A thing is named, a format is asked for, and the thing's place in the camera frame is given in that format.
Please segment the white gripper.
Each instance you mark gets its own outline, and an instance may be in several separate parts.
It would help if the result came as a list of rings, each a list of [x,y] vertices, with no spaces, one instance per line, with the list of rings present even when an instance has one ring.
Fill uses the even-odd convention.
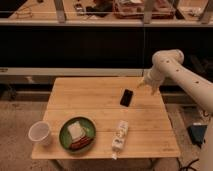
[[[164,79],[165,75],[162,72],[155,67],[151,67],[145,73],[144,80],[142,80],[137,87],[139,88],[148,84],[152,86],[151,95],[154,95],[158,91],[159,86],[164,82]]]

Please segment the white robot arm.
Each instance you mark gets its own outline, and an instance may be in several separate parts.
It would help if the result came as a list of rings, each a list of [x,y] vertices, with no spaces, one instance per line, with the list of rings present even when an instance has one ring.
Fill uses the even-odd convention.
[[[182,66],[184,54],[179,49],[160,50],[152,56],[152,67],[139,86],[149,85],[152,93],[166,77],[178,84],[202,109],[211,114],[200,152],[200,171],[213,171],[213,83]]]

